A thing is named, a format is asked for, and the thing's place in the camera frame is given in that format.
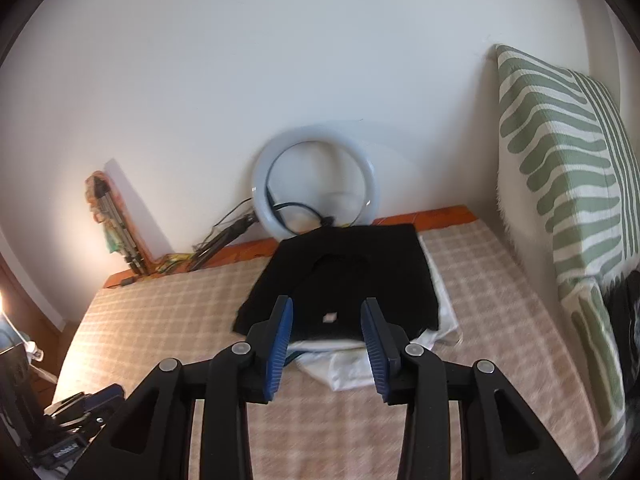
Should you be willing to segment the black garment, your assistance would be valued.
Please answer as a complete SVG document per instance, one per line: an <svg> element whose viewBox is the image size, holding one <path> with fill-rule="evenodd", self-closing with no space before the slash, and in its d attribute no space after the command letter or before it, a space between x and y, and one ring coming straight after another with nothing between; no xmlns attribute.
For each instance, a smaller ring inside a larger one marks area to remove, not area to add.
<svg viewBox="0 0 640 480"><path fill-rule="evenodd" d="M430 272L410 223L320 228L284 240L269 259L232 330L268 320L280 296L293 303L292 341L361 340L360 311L373 298L416 336L438 326Z"/></svg>

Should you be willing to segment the white folded clothes pile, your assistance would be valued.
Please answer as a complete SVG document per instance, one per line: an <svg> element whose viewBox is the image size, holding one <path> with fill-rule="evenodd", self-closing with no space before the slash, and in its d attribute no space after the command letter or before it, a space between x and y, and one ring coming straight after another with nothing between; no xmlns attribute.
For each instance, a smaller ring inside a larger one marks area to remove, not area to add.
<svg viewBox="0 0 640 480"><path fill-rule="evenodd" d="M462 328L458 321L445 281L427 248L422 234L418 235L430 276L427 284L434 287L435 313L438 326L419 330L416 336L408 330L402 343L394 341L398 322L390 319L381 308L367 301L361 308L360 324L363 341L355 339L329 339L299 341L288 346L285 363L297 366L303 373L318 380L333 391L352 390L375 386L383 394L390 391L390 380L399 373L405 348L417 346L421 354L436 344L455 346L462 341Z"/></svg>

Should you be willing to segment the folded tripod with colourful scarf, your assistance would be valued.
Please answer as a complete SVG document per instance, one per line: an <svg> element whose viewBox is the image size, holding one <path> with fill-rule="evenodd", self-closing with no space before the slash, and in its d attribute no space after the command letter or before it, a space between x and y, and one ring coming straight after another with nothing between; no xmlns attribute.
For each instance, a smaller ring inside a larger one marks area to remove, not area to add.
<svg viewBox="0 0 640 480"><path fill-rule="evenodd" d="M134 274L149 275L143 252L116 204L114 192L105 174L96 171L88 177L85 196L94 221L102 226L108 250L121 255Z"/></svg>

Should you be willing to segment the green striped white pillow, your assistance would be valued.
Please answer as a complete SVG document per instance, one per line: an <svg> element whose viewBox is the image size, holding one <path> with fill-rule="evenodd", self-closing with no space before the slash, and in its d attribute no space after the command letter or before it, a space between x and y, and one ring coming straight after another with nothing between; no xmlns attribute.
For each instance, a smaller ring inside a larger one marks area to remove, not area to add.
<svg viewBox="0 0 640 480"><path fill-rule="evenodd" d="M605 84L498 44L498 201L516 251L577 350L598 475L627 452L623 358L604 297L639 265L639 166Z"/></svg>

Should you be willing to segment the orange wooden bed frame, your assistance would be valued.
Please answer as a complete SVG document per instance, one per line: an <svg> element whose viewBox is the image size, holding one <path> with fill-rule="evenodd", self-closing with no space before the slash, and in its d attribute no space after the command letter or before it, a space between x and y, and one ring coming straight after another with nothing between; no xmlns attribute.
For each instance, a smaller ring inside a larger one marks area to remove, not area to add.
<svg viewBox="0 0 640 480"><path fill-rule="evenodd" d="M396 214L396 216L377 218L375 226L394 226L395 224L411 223L418 232L440 230L450 226L461 226L477 220L477 216L465 206L452 206L434 210L417 211L411 214ZM278 243L273 238L252 240L242 244L229 245L217 252L203 266L204 269L226 266L227 264L270 257L276 250ZM140 281L134 272L122 271L112 274L103 284L103 288L116 288L122 283Z"/></svg>

